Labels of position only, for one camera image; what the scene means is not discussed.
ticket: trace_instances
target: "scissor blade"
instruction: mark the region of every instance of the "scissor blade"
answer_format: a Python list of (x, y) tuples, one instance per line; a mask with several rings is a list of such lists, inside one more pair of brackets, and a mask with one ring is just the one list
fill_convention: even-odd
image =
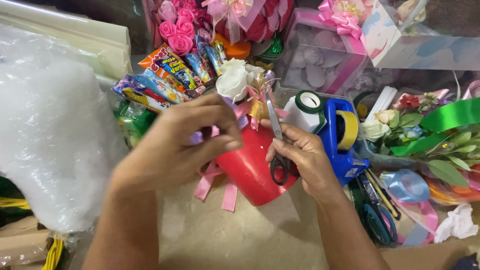
[(273, 107), (272, 100), (268, 93), (265, 94), (265, 99), (267, 101), (268, 115), (270, 116), (270, 122), (272, 122), (272, 130), (275, 133), (275, 137), (283, 141), (282, 128), (276, 117), (275, 108)]

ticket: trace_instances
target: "yellow cord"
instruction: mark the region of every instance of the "yellow cord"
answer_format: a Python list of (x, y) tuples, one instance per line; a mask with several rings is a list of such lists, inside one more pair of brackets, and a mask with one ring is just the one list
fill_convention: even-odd
[(23, 210), (30, 210), (30, 206), (24, 199), (11, 199), (0, 197), (0, 207), (19, 207)]
[(63, 249), (63, 241), (61, 241), (60, 239), (55, 239), (53, 241), (52, 247), (48, 251), (47, 261), (45, 262), (45, 265), (42, 267), (42, 270), (55, 270), (55, 268), (57, 267), (60, 261), (62, 249)]

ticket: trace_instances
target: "black scissors handle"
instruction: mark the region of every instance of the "black scissors handle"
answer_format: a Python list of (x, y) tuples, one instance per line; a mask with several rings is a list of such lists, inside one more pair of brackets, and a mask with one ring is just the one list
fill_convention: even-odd
[[(275, 184), (279, 186), (285, 185), (287, 183), (288, 174), (291, 174), (294, 177), (300, 177), (299, 173), (292, 172), (290, 168), (291, 162), (292, 161), (287, 158), (283, 158), (283, 160), (280, 160), (276, 156), (273, 158), (272, 163), (270, 164), (270, 175), (272, 176), (272, 180), (275, 182)], [(280, 167), (283, 170), (283, 180), (281, 182), (279, 182), (275, 177), (275, 169), (277, 167)]]

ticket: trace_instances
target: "orange container lid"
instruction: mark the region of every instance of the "orange container lid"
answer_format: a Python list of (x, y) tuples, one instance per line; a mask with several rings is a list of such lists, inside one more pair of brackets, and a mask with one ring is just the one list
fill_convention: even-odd
[(231, 60), (232, 58), (245, 60), (245, 58), (247, 58), (247, 56), (249, 56), (250, 54), (251, 45), (248, 41), (239, 41), (231, 45), (230, 41), (220, 33), (215, 33), (214, 41), (223, 42), (223, 48), (225, 49), (225, 55), (227, 56), (227, 60)]

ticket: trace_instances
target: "yellow tape roll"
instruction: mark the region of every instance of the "yellow tape roll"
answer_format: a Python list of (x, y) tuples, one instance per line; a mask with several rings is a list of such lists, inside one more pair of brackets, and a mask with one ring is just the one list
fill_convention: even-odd
[(345, 121), (345, 134), (343, 134), (342, 140), (338, 143), (338, 150), (350, 149), (359, 133), (359, 122), (355, 114), (350, 111), (337, 110), (337, 115), (340, 115)]

